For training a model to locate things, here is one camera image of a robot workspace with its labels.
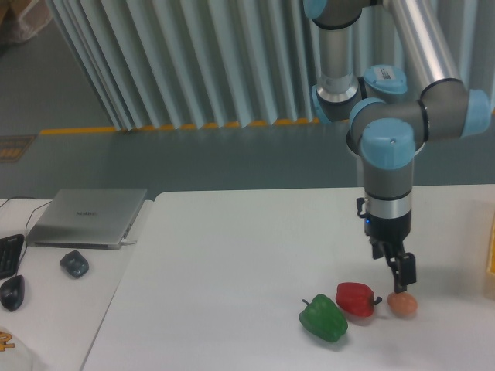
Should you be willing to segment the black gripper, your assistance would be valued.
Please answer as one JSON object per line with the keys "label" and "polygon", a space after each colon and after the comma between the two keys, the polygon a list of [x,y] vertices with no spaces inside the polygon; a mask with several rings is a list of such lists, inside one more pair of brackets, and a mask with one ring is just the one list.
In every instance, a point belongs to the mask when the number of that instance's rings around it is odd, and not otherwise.
{"label": "black gripper", "polygon": [[411,213],[393,219],[384,219],[366,213],[364,232],[369,237],[374,260],[386,260],[394,277],[394,292],[407,291],[417,282],[416,261],[413,253],[405,253],[404,240],[411,231]]}

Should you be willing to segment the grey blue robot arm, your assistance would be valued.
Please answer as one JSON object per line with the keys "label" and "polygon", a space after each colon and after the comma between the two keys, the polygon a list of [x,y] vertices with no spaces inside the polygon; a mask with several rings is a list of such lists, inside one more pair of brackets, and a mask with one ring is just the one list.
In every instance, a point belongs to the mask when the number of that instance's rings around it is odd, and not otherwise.
{"label": "grey blue robot arm", "polygon": [[385,1],[393,17],[413,79],[417,100],[392,101],[407,88],[398,70],[353,71],[352,26],[368,1],[306,1],[306,17],[319,30],[321,73],[312,89],[322,121],[348,119],[346,140],[363,166],[364,196],[357,214],[364,220],[374,258],[384,258],[394,289],[416,281],[415,256],[405,251],[411,229],[414,158],[428,141],[465,138],[490,126],[490,100],[465,88],[438,19],[427,1]]}

